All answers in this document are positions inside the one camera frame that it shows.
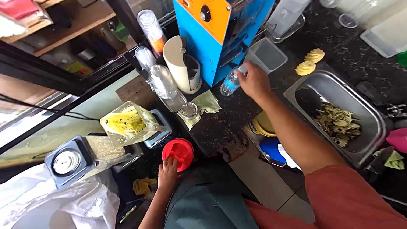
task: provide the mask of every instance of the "stack of plastic cups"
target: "stack of plastic cups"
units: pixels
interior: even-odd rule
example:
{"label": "stack of plastic cups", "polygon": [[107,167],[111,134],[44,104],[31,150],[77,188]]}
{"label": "stack of plastic cups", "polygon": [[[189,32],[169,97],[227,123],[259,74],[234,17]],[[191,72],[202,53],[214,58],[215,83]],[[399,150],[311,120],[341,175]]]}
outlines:
{"label": "stack of plastic cups", "polygon": [[141,68],[147,71],[150,70],[151,66],[157,64],[155,57],[153,56],[151,51],[144,46],[137,47],[134,51],[134,55],[140,63]]}
{"label": "stack of plastic cups", "polygon": [[154,12],[149,9],[140,11],[137,14],[137,22],[149,40],[150,45],[153,47],[157,57],[161,56],[164,44],[167,42],[167,38],[162,32],[161,26],[158,23]]}

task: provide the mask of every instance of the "red shirt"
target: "red shirt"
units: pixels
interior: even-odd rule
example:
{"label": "red shirt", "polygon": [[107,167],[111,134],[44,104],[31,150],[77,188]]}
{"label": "red shirt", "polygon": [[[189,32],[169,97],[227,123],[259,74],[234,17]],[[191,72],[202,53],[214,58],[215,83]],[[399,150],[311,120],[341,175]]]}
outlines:
{"label": "red shirt", "polygon": [[245,202],[260,229],[407,229],[407,219],[349,167],[317,170],[305,176],[305,187],[315,215],[313,225]]}

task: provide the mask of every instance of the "stainless steel tray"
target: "stainless steel tray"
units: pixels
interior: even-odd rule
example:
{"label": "stainless steel tray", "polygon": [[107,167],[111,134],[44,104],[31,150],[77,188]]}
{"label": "stainless steel tray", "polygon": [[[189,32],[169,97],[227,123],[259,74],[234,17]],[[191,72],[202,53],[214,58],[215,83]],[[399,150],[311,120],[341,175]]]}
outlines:
{"label": "stainless steel tray", "polygon": [[[301,77],[283,94],[355,167],[363,162],[383,143],[391,130],[391,121],[359,96],[355,90],[324,63],[309,75]],[[346,148],[340,147],[313,119],[316,109],[326,101],[344,110],[353,112],[362,126],[362,135],[349,141]]]}

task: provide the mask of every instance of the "power cord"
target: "power cord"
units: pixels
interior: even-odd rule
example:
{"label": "power cord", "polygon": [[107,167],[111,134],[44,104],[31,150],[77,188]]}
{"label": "power cord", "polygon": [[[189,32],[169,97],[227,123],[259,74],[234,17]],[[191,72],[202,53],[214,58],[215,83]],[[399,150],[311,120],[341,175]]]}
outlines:
{"label": "power cord", "polygon": [[[0,93],[0,100],[1,100],[1,101],[5,101],[5,102],[9,102],[9,103],[14,103],[14,104],[17,104],[17,105],[29,106],[29,107],[33,107],[33,108],[38,108],[38,109],[46,110],[46,111],[52,112],[52,113],[54,113],[54,114],[56,114],[56,115],[59,115],[59,116],[67,116],[67,117],[71,117],[71,118],[75,118],[75,119],[82,119],[82,120],[95,120],[95,121],[99,121],[99,119],[90,118],[90,117],[88,117],[88,116],[86,116],[86,115],[83,115],[83,114],[77,113],[77,112],[62,111],[62,110],[58,110],[58,109],[48,109],[48,108],[40,107],[40,106],[37,106],[37,105],[29,104],[29,103],[20,101],[20,100],[18,100],[18,99],[14,99],[14,98],[8,97],[8,96],[6,96],[6,95],[4,95],[4,94],[1,94],[1,93]],[[80,116],[82,116],[82,117],[73,116],[73,115],[69,115],[69,114],[66,114],[66,113],[75,114],[75,115],[80,115]]]}

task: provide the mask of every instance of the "white plastic bag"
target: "white plastic bag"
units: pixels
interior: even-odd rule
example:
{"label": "white plastic bag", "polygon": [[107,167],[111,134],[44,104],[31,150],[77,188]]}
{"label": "white plastic bag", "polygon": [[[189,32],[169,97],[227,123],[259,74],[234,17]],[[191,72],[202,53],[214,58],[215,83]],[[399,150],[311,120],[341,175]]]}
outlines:
{"label": "white plastic bag", "polygon": [[0,185],[4,229],[113,229],[120,199],[110,170],[57,190],[45,164]]}

